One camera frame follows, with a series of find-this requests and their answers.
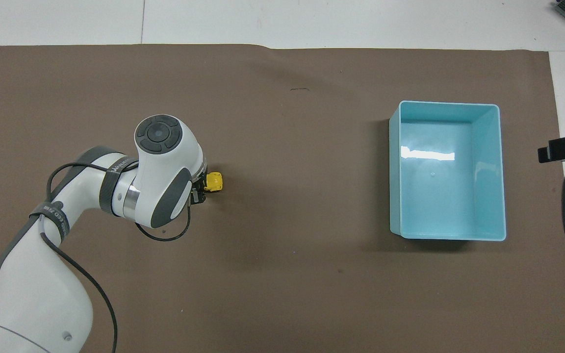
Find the circular button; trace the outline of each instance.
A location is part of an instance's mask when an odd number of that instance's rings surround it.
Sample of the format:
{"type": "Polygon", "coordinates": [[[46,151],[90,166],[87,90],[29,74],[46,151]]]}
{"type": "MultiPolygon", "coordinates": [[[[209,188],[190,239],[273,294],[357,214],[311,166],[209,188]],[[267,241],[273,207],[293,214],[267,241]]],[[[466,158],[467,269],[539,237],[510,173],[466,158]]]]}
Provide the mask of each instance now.
{"type": "Polygon", "coordinates": [[[163,142],[169,137],[169,128],[165,124],[154,123],[148,127],[148,139],[163,142]]]}

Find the brown paper mat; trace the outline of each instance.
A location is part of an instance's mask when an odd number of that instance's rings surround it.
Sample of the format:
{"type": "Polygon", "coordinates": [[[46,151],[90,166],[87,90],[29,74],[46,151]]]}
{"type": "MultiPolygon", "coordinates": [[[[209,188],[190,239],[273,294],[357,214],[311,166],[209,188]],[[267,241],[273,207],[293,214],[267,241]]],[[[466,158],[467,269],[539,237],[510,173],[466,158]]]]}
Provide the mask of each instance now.
{"type": "MultiPolygon", "coordinates": [[[[0,253],[54,168],[94,145],[135,156],[157,113],[226,188],[174,243],[96,210],[74,226],[63,249],[112,299],[120,353],[565,352],[562,174],[536,154],[559,136],[547,53],[0,47],[0,253]],[[506,241],[389,232],[387,120],[406,99],[500,106],[506,241]]],[[[83,282],[83,351],[108,351],[83,282]]]]}

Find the white floor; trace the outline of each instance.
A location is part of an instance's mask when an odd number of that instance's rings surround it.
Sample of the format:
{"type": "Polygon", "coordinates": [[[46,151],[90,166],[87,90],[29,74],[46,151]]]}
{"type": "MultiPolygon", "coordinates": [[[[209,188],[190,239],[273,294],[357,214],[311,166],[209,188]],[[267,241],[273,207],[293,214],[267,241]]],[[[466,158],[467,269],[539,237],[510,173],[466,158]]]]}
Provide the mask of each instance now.
{"type": "Polygon", "coordinates": [[[250,43],[271,48],[545,50],[551,51],[559,129],[565,136],[565,20],[553,4],[0,0],[0,45],[250,43]]]}

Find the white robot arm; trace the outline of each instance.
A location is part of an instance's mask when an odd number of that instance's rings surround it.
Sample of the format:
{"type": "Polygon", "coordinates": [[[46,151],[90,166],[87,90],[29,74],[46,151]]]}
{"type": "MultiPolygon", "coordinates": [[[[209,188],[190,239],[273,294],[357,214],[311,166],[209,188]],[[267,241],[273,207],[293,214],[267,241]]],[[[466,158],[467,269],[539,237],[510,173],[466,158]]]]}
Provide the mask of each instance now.
{"type": "MultiPolygon", "coordinates": [[[[106,147],[87,150],[71,163],[2,255],[0,353],[80,351],[92,325],[90,300],[47,242],[59,246],[84,210],[101,208],[157,228],[191,203],[204,201],[204,189],[210,190],[206,160],[184,123],[164,114],[150,116],[139,124],[134,140],[138,164],[106,147]]],[[[216,174],[218,190],[220,177],[216,174]]]]}

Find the plastic container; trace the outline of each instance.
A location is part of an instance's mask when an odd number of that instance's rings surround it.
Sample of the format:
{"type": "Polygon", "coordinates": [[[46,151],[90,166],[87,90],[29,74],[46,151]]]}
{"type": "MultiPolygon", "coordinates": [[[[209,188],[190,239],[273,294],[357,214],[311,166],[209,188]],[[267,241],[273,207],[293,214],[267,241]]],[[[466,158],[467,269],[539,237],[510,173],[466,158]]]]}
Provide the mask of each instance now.
{"type": "Polygon", "coordinates": [[[389,121],[389,191],[402,237],[504,240],[498,106],[402,101],[389,121]]]}

